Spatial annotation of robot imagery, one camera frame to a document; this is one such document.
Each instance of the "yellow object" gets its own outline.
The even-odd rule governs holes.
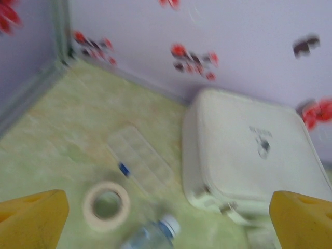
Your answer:
[[[56,248],[68,212],[63,190],[0,203],[0,249]]]
[[[332,248],[332,202],[277,191],[270,216],[283,249]]]

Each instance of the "floor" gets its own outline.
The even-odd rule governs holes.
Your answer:
[[[181,249],[248,248],[243,229],[231,220],[192,207],[181,186],[181,119],[185,107],[102,69],[78,61],[0,141],[0,201],[50,189],[64,189],[70,214],[58,249],[118,248],[148,219],[174,214]],[[146,197],[117,169],[107,137],[133,124],[174,171],[157,196]],[[93,231],[82,200],[95,183],[120,183],[131,212],[116,231]]]

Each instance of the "white plastic box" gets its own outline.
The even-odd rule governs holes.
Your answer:
[[[184,118],[183,186],[192,205],[240,215],[268,215],[276,190],[332,201],[295,110],[215,89],[201,91]]]

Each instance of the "tape roll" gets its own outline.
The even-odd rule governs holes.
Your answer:
[[[92,229],[111,231],[127,219],[130,199],[122,186],[113,182],[101,182],[87,192],[82,209],[85,220]]]

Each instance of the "lavender wall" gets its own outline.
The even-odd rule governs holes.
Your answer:
[[[332,96],[331,0],[70,4],[76,52],[178,98],[191,100],[205,86],[292,107]],[[311,134],[332,161],[331,132]]]
[[[56,58],[49,1],[13,2],[22,24],[10,22],[11,35],[0,35],[0,108]]]

